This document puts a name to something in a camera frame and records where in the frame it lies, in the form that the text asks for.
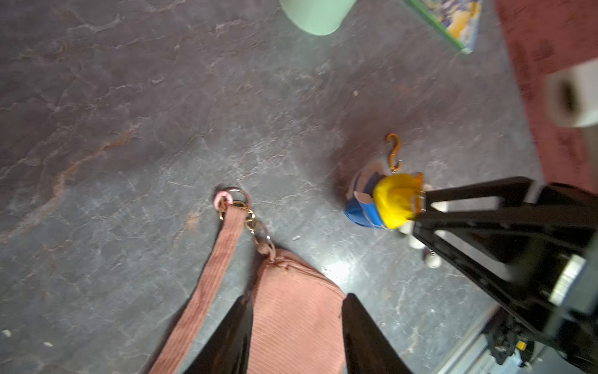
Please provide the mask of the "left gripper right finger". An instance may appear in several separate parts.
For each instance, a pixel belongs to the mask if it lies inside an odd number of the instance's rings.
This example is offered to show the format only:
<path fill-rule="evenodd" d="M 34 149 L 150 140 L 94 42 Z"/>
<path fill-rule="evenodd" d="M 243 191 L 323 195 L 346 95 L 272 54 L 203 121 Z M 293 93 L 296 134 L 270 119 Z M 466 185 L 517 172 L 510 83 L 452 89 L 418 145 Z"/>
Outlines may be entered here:
<path fill-rule="evenodd" d="M 342 324 L 348 373 L 412 373 L 355 294 L 343 301 Z"/>

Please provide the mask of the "yellow duck keychain decoration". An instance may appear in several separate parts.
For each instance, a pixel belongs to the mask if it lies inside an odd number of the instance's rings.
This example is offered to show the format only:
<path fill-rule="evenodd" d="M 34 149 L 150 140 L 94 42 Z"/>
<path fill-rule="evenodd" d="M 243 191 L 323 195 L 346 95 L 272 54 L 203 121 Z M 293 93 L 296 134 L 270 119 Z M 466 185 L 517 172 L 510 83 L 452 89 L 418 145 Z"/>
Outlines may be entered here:
<path fill-rule="evenodd" d="M 344 213 L 366 228 L 395 230 L 422 212 L 421 173 L 386 173 L 379 162 L 358 171 L 347 189 Z"/>

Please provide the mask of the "pink suede shoulder bag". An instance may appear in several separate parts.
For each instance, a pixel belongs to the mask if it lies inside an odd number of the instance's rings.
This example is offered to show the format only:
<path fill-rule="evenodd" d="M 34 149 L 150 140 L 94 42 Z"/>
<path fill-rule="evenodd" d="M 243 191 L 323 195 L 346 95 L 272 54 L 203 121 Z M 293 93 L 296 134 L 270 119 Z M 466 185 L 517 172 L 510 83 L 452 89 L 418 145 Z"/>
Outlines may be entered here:
<path fill-rule="evenodd" d="M 243 230 L 255 234 L 265 225 L 252 210 L 248 194 L 219 191 L 213 201 L 222 222 L 182 315 L 174 325 L 152 373 L 176 373 L 227 273 Z M 255 281 L 242 296 L 253 303 L 252 339 L 246 373 L 341 373 L 345 366 L 342 304 L 345 294 L 330 279 L 292 252 L 274 246 L 269 232 L 254 238 L 263 257 Z"/>

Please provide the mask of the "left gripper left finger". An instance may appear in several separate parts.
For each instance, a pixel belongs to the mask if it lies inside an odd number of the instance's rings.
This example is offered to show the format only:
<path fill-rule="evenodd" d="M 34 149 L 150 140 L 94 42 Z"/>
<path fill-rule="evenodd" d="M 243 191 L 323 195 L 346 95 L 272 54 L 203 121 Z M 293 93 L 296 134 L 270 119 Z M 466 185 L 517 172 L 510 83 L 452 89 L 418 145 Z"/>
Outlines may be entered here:
<path fill-rule="evenodd" d="M 252 325 L 252 298 L 240 296 L 184 374 L 246 374 Z"/>

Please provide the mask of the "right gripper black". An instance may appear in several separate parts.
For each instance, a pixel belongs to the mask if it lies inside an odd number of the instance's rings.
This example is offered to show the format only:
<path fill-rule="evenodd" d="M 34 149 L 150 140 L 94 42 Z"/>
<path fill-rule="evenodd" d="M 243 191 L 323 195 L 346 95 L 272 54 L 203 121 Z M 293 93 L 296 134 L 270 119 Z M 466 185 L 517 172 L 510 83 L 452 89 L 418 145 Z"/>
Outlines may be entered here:
<path fill-rule="evenodd" d="M 414 236 L 579 369 L 597 368 L 597 197 L 512 177 L 432 191 Z"/>

